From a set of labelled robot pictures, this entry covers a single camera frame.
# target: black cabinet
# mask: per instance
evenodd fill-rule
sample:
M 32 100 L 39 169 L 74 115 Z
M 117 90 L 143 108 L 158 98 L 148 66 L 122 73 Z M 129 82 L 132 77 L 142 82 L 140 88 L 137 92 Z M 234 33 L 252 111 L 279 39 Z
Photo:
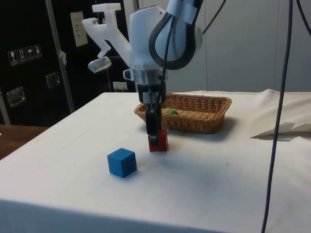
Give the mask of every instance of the black cabinet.
M 10 121 L 51 126 L 69 114 L 44 0 L 1 1 L 0 87 Z

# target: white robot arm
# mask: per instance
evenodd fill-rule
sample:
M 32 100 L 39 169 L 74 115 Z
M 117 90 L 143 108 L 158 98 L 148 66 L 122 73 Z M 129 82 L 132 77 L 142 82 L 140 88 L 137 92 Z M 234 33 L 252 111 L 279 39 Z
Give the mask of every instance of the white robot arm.
M 170 0 L 166 11 L 152 6 L 132 13 L 129 42 L 117 28 L 115 11 L 121 9 L 118 3 L 93 5 L 94 12 L 104 12 L 105 24 L 98 24 L 95 18 L 82 22 L 86 32 L 102 50 L 99 54 L 100 62 L 95 66 L 104 67 L 105 61 L 108 61 L 104 57 L 109 49 L 105 40 L 110 41 L 129 66 L 123 76 L 137 84 L 139 100 L 148 106 L 147 134 L 154 148 L 159 147 L 160 103 L 166 99 L 165 69 L 183 68 L 201 47 L 202 31 L 196 26 L 196 20 L 202 2 Z M 93 71 L 101 70 L 100 67 L 89 68 Z

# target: wall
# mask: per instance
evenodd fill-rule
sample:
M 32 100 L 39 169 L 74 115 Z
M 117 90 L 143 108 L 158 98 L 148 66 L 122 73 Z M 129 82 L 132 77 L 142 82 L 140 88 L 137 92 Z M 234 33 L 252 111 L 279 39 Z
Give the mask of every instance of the wall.
M 205 0 L 198 18 L 203 29 L 223 0 Z M 168 0 L 139 0 L 140 8 Z M 311 1 L 301 0 L 311 24 Z M 192 62 L 169 71 L 168 91 L 279 90 L 288 26 L 288 0 L 228 0 L 204 36 Z M 311 38 L 294 1 L 287 91 L 311 91 Z

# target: cable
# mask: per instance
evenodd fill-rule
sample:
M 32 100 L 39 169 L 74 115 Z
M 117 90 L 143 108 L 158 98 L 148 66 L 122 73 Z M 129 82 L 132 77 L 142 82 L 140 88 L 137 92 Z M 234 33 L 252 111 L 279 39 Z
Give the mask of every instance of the cable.
M 209 22 L 208 26 L 204 29 L 203 34 L 206 33 L 206 31 L 209 29 L 209 27 L 212 25 L 212 23 L 214 22 L 215 18 L 218 16 L 218 14 L 220 13 L 220 11 L 222 10 L 224 4 L 225 4 L 226 0 L 223 1 L 223 3 L 220 5 L 218 11 L 216 12 L 216 14 L 214 15 L 214 17 L 212 18 L 212 20 Z
M 158 97 L 157 97 L 156 102 L 155 102 L 155 106 L 152 109 L 152 112 L 155 112 L 160 105 L 160 98 L 161 98 L 161 93 L 162 93 L 162 89 L 163 89 L 163 85 L 164 85 L 167 56 L 169 53 L 169 45 L 170 45 L 171 35 L 173 32 L 173 26 L 175 24 L 175 17 L 174 16 L 170 16 L 170 17 L 172 18 L 172 21 L 171 21 L 171 25 L 170 25 L 169 34 L 168 34 L 167 40 L 166 40 L 165 53 L 164 53 L 164 66 L 163 66 L 162 76 L 161 76 L 161 86 L 160 86 Z
M 297 0 L 297 5 L 298 5 L 298 8 L 299 8 L 299 11 L 300 11 L 300 15 L 301 15 L 301 17 L 302 17 L 302 20 L 303 20 L 303 22 L 305 23 L 305 26 L 306 26 L 306 28 L 307 28 L 307 30 L 308 30 L 310 36 L 311 36 L 311 29 L 310 29 L 310 26 L 309 26 L 309 24 L 308 24 L 308 22 L 307 22 L 307 20 L 306 20 L 305 14 L 304 14 L 304 12 L 303 12 L 303 10 L 302 10 L 301 4 L 300 4 L 300 0 Z
M 268 214 L 269 214 L 272 175 L 273 175 L 274 161 L 275 161 L 275 157 L 276 157 L 276 144 L 277 144 L 277 137 L 278 137 L 278 129 L 280 126 L 280 119 L 281 119 L 284 92 L 285 92 L 287 66 L 288 66 L 288 60 L 289 60 L 290 48 L 291 48 L 292 24 L 293 24 L 293 0 L 289 0 L 289 2 L 290 2 L 290 6 L 289 6 L 289 16 L 288 16 L 287 45 L 286 45 L 286 53 L 285 53 L 285 60 L 284 60 L 284 66 L 283 66 L 280 99 L 279 99 L 279 103 L 278 103 L 277 116 L 276 116 L 276 128 L 275 128 L 274 137 L 273 137 L 271 162 L 270 162 L 269 176 L 268 176 L 266 206 L 265 206 L 265 210 L 264 210 L 264 218 L 263 218 L 261 233 L 265 233 Z

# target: wooden surface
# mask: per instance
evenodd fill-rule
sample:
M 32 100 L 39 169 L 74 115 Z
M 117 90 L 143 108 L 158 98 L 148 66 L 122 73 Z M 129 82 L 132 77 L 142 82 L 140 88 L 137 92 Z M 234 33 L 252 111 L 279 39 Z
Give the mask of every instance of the wooden surface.
M 0 125 L 0 160 L 46 131 L 46 127 Z

